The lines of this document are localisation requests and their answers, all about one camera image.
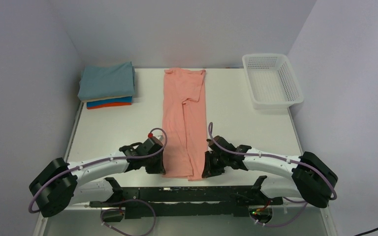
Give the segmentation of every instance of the blue folded shirt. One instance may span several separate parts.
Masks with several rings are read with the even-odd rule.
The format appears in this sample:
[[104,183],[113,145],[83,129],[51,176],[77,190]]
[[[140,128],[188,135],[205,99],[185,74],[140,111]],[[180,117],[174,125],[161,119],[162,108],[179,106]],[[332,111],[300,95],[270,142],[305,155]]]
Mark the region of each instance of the blue folded shirt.
[[131,62],[110,67],[86,66],[80,80],[80,100],[133,96],[135,71]]

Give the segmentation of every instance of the clothing pile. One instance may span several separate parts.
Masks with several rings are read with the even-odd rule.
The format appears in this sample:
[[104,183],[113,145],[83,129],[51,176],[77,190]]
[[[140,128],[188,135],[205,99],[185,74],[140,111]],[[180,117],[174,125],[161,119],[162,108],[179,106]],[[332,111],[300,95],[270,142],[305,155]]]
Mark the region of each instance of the clothing pile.
[[131,62],[110,67],[86,66],[78,97],[88,109],[131,105],[135,94],[135,71]]

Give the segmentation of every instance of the purple cable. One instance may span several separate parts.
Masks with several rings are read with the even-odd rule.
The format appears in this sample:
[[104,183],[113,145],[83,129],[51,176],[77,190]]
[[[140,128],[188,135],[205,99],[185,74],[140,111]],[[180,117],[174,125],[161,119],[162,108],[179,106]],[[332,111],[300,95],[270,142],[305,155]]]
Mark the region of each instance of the purple cable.
[[[209,137],[214,142],[214,144],[217,145],[217,147],[219,147],[221,150],[226,151],[226,152],[231,153],[231,154],[234,154],[234,155],[260,156],[260,154],[258,154],[258,153],[234,152],[234,151],[230,151],[230,150],[225,149],[223,146],[219,145],[218,142],[215,141],[214,137],[212,136],[212,127],[213,127],[213,124],[212,124],[212,122],[210,122],[209,125],[208,125]],[[287,158],[284,158],[284,157],[281,157],[281,156],[277,156],[277,155],[272,155],[272,154],[262,153],[261,156],[272,157],[272,158],[275,158],[275,159],[278,159],[278,160],[281,160],[281,161],[286,161],[287,160]],[[301,166],[305,166],[305,167],[313,170],[315,173],[317,173],[322,178],[322,180],[324,180],[324,182],[328,185],[328,188],[333,193],[333,197],[330,198],[330,200],[337,199],[337,193],[334,190],[334,187],[332,186],[332,184],[330,183],[330,181],[328,181],[328,179],[317,168],[315,168],[315,167],[313,167],[311,165],[308,165],[306,163],[300,162],[300,161],[291,160],[290,162],[294,163],[294,164],[301,165]]]
[[[296,220],[296,219],[302,214],[302,212],[304,212],[304,210],[305,210],[307,204],[308,204],[308,203],[305,203],[305,204],[303,205],[303,207],[299,210],[299,212],[298,212],[294,217],[292,217],[292,219],[290,219],[290,220],[288,220],[288,221],[286,221],[286,222],[284,222],[284,223],[282,223],[282,224],[278,224],[278,225],[267,225],[267,224],[263,224],[263,223],[261,223],[261,222],[259,222],[259,221],[257,221],[257,223],[260,224],[260,225],[262,225],[262,226],[264,226],[264,227],[269,227],[269,228],[278,228],[278,227],[286,226],[286,225],[292,223],[293,221],[295,221],[295,220]],[[250,215],[250,218],[256,223],[256,220],[255,220],[251,215]]]
[[[76,166],[76,167],[73,167],[72,169],[68,169],[68,170],[65,170],[57,175],[55,175],[54,177],[52,177],[50,180],[48,180],[35,194],[34,196],[32,197],[32,200],[30,202],[30,204],[28,205],[28,212],[29,213],[38,213],[40,212],[40,209],[38,210],[33,210],[32,209],[32,205],[34,205],[34,202],[37,200],[38,196],[42,193],[42,191],[47,187],[49,186],[53,181],[55,181],[56,179],[58,179],[59,177],[63,176],[63,175],[66,175],[68,173],[71,173],[73,171],[76,171],[76,170],[79,170],[81,167],[82,168],[85,168],[85,167],[88,167],[88,166],[91,166],[91,165],[94,165],[94,164],[97,164],[97,163],[100,163],[100,162],[104,162],[104,161],[111,161],[111,158],[113,158],[114,160],[120,160],[120,159],[142,159],[142,158],[148,158],[148,157],[152,157],[152,156],[155,156],[157,154],[159,154],[160,152],[162,152],[164,150],[164,148],[166,147],[166,144],[167,144],[167,134],[166,132],[161,129],[161,128],[154,128],[150,131],[150,134],[155,131],[155,130],[160,130],[163,134],[164,134],[164,145],[160,148],[160,150],[156,151],[155,153],[152,153],[152,154],[149,154],[149,155],[145,155],[145,156],[114,156],[114,157],[107,157],[107,158],[103,158],[103,159],[100,159],[100,160],[96,160],[96,161],[92,161],[92,162],[89,162],[89,163],[86,163],[86,164],[83,164],[81,166]],[[146,205],[148,205],[150,207],[150,209],[152,209],[153,211],[153,214],[155,216],[155,220],[154,220],[154,223],[153,223],[153,227],[151,230],[153,230],[154,228],[154,224],[156,223],[156,215],[154,213],[154,210],[153,208],[146,202],[142,201],[142,200],[138,200],[138,199],[132,199],[132,201],[137,201],[137,202],[142,202]],[[126,235],[126,236],[130,236],[130,235],[127,235],[127,234],[124,234],[122,233],[121,231],[113,228],[115,231],[123,234],[123,235]]]
[[[151,225],[151,228],[150,228],[146,233],[144,233],[144,234],[142,234],[142,235],[138,235],[138,236],[146,236],[146,235],[148,235],[149,233],[151,233],[151,231],[153,231],[154,226],[156,225],[156,213],[155,213],[153,207],[152,207],[150,204],[148,204],[147,202],[142,201],[142,200],[140,200],[140,199],[129,199],[129,200],[125,200],[125,201],[121,201],[121,202],[117,202],[117,203],[111,203],[110,205],[119,205],[119,204],[129,203],[129,202],[139,202],[139,203],[143,203],[143,204],[147,205],[147,206],[150,208],[150,210],[153,212],[153,224]],[[108,211],[118,211],[118,209],[116,209],[116,208],[110,208],[110,209],[104,210],[104,211],[101,213],[101,215],[100,215],[100,220],[101,220],[102,224],[103,224],[104,226],[106,226],[106,227],[112,229],[112,230],[115,230],[115,231],[119,232],[119,233],[122,234],[122,235],[125,235],[125,236],[133,236],[133,235],[129,235],[129,234],[127,234],[127,233],[125,233],[125,232],[123,232],[123,231],[121,231],[121,230],[119,230],[119,229],[117,229],[117,228],[115,228],[115,227],[113,227],[113,226],[111,226],[111,225],[105,223],[105,222],[103,221],[103,215],[104,215],[106,212],[108,212]]]

